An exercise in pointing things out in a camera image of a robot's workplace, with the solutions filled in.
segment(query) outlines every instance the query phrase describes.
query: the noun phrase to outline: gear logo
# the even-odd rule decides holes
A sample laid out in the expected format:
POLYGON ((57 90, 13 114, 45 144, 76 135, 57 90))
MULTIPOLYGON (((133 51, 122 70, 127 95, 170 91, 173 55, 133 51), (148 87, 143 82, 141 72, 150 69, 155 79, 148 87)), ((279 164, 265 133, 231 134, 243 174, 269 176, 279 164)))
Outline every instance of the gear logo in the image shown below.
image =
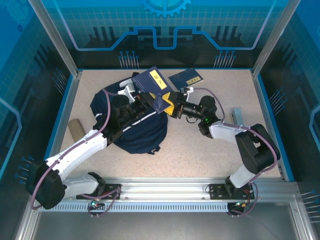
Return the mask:
POLYGON ((27 0, 0 0, 0 7, 6 7, 11 17, 22 25, 28 19, 29 6, 27 0))
POLYGON ((151 14, 166 18, 168 15, 173 17, 174 14, 180 14, 180 10, 187 9, 186 5, 190 4, 191 0, 141 0, 141 3, 151 14))

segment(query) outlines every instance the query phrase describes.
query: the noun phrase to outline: book cover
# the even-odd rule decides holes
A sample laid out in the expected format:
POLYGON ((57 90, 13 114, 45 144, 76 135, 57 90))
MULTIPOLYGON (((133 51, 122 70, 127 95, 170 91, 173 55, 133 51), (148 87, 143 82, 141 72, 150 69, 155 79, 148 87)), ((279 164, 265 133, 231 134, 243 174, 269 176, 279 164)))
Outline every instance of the book cover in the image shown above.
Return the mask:
POLYGON ((203 77, 192 67, 169 77, 173 85, 178 89, 189 87, 203 80, 203 77))
POLYGON ((133 84, 143 93, 153 93, 155 100, 153 109, 159 114, 170 106, 162 99, 162 96, 174 90, 169 86, 156 66, 136 75, 132 78, 133 84))

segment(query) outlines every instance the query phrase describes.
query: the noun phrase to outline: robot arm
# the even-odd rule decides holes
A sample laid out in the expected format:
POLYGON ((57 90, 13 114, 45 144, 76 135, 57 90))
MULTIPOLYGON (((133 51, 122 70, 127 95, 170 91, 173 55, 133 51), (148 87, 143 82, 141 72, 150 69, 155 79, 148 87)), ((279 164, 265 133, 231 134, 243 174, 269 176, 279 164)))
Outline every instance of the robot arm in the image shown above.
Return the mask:
POLYGON ((131 103, 125 95, 115 96, 111 104, 110 118, 107 126, 97 134, 106 121, 107 115, 105 115, 93 126, 93 129, 87 135, 65 151, 46 159, 46 161, 31 164, 25 189, 30 194, 33 194, 36 185, 49 167, 56 161, 59 161, 60 157, 69 151, 44 177, 39 185, 35 199, 45 209, 51 209, 62 199, 71 196, 80 194, 101 196, 106 183, 96 173, 90 172, 82 177, 68 177, 68 175, 84 160, 118 139, 122 135, 123 129, 129 123, 142 116, 152 107, 153 101, 154 99, 149 93, 139 93, 135 101, 131 103))
MULTIPOLYGON (((185 88, 181 92, 168 92, 162 98, 170 103, 166 113, 173 118, 181 118, 182 115, 200 120, 198 124, 202 135, 211 139, 222 139, 237 144, 242 165, 225 180, 225 189, 229 196, 241 191, 257 174, 275 162, 270 148, 252 132, 243 128, 236 128, 232 124, 224 123, 216 116, 216 101, 212 96, 203 96, 198 105, 188 102, 190 93, 194 89, 185 88)), ((273 148, 277 160, 280 159, 280 151, 261 124, 250 127, 255 133, 262 136, 273 148)))

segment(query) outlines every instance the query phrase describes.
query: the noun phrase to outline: blue border trim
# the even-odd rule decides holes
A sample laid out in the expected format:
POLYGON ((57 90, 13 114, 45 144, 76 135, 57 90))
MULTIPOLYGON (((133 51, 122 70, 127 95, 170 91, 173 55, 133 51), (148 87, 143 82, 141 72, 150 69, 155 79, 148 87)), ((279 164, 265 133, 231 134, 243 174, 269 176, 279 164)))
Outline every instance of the blue border trim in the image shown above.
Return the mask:
POLYGON ((259 81, 259 84, 260 84, 260 87, 261 87, 263 98, 265 100, 267 111, 268 111, 270 119, 271 119, 271 124, 272 124, 272 127, 273 127, 274 132, 275 132, 275 137, 276 137, 276 140, 278 141, 279 150, 280 150, 281 155, 282 155, 282 159, 283 159, 284 167, 285 167, 285 170, 286 170, 286 174, 288 176, 288 180, 290 182, 294 182, 295 178, 294 178, 294 175, 292 173, 292 170, 291 170, 291 167, 290 167, 290 163, 289 163, 289 160, 288 160, 288 157, 287 157, 287 154, 286 154, 286 150, 285 150, 284 144, 282 142, 282 139, 281 139, 281 136, 280 136, 280 132, 279 132, 279 129, 278 129, 278 126, 277 126, 277 123, 276 123, 276 119, 275 119, 275 116, 274 116, 274 114, 272 112, 272 108, 271 108, 270 101, 269 101, 269 98, 268 98, 268 95, 267 95, 267 91, 266 91, 265 85, 264 85, 264 83, 262 81, 260 73, 258 74, 257 78, 258 78, 258 81, 259 81))
POLYGON ((48 143, 48 146, 46 147, 46 151, 45 151, 45 154, 44 154, 44 160, 50 157, 50 151, 51 151, 52 146, 54 144, 54 140, 55 140, 55 137, 56 137, 56 134, 57 134, 58 126, 60 124, 62 113, 63 113, 65 105, 66 105, 67 97, 68 97, 68 94, 69 94, 69 91, 70 91, 71 83, 73 82, 73 78, 74 77, 72 75, 70 75, 68 83, 66 85, 66 88, 65 88, 65 91, 64 91, 64 95, 63 95, 63 98, 62 98, 62 101, 61 101, 61 104, 60 104, 60 108, 59 108, 58 114, 56 116, 55 123, 54 123, 53 129, 52 129, 52 133, 51 133, 51 136, 50 136, 50 139, 49 139, 49 143, 48 143))
POLYGON ((269 18, 271 16, 271 13, 273 12, 273 9, 276 5, 276 2, 277 0, 274 0, 273 1, 273 4, 272 6, 270 7, 270 10, 268 12, 268 14, 266 15, 264 21, 263 21, 263 24, 259 30, 259 33, 257 34, 256 38, 255 38, 255 41, 253 43, 253 46, 252 47, 222 47, 222 46, 219 46, 213 39, 212 37, 206 32, 206 31, 198 31, 197 30, 197 26, 194 26, 194 25, 185 25, 185 26, 176 26, 174 28, 174 31, 173 31, 173 45, 172 46, 158 46, 158 43, 157 43, 157 31, 155 29, 155 27, 153 26, 134 26, 133 27, 133 31, 126 31, 124 32, 118 39, 117 41, 111 46, 111 47, 101 47, 101 48, 80 48, 78 47, 77 43, 76 43, 76 40, 74 38, 74 36, 72 35, 71 33, 71 30, 67 24, 67 21, 65 20, 59 6, 58 6, 58 3, 56 0, 53 0, 53 4, 55 5, 56 7, 56 10, 62 20, 62 23, 70 37, 70 40, 74 46, 74 48, 78 51, 113 51, 120 43, 121 41, 126 37, 126 36, 130 36, 130 35, 138 35, 138 30, 152 30, 152 36, 153 36, 153 47, 157 50, 173 50, 177 47, 177 39, 178 39, 178 30, 180 29, 191 29, 192 30, 192 34, 194 35, 203 35, 207 38, 207 40, 218 50, 247 50, 247 51, 250 51, 250 50, 253 50, 256 48, 257 44, 258 44, 258 41, 267 25, 267 22, 269 21, 269 18))
POLYGON ((319 142, 318 136, 316 134, 316 131, 314 129, 315 115, 319 111, 320 111, 320 104, 317 105, 311 112, 310 121, 309 121, 309 129, 312 134, 313 140, 316 144, 316 147, 318 148, 318 151, 320 152, 320 142, 319 142))
POLYGON ((16 121, 18 123, 18 129, 15 132, 15 135, 14 135, 14 138, 13 138, 12 143, 10 145, 9 151, 6 154, 5 159, 4 159, 3 164, 1 166, 1 169, 0 169, 0 181, 1 181, 2 176, 4 175, 4 172, 6 170, 7 164, 9 162, 9 159, 11 157, 11 154, 12 154, 12 152, 13 152, 15 146, 16 146, 16 143, 18 141, 19 135, 21 133, 22 123, 21 123, 21 118, 20 118, 20 114, 19 114, 18 110, 16 110, 13 106, 11 106, 9 103, 7 103, 1 97, 0 97, 0 103, 3 104, 7 109, 9 109, 10 112, 12 112, 15 115, 16 121))

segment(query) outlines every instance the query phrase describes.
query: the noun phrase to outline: glass panel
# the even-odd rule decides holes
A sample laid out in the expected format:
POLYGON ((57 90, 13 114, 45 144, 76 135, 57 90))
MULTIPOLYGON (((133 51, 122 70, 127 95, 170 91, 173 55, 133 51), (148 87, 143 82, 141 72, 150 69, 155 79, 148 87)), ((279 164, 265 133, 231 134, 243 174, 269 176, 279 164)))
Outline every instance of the glass panel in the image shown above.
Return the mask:
POLYGON ((320 190, 319 8, 300 2, 260 73, 302 193, 320 190))
POLYGON ((1 4, 0 233, 14 239, 29 162, 44 159, 70 73, 28 1, 1 4))
POLYGON ((78 68, 252 68, 287 0, 44 0, 78 68))

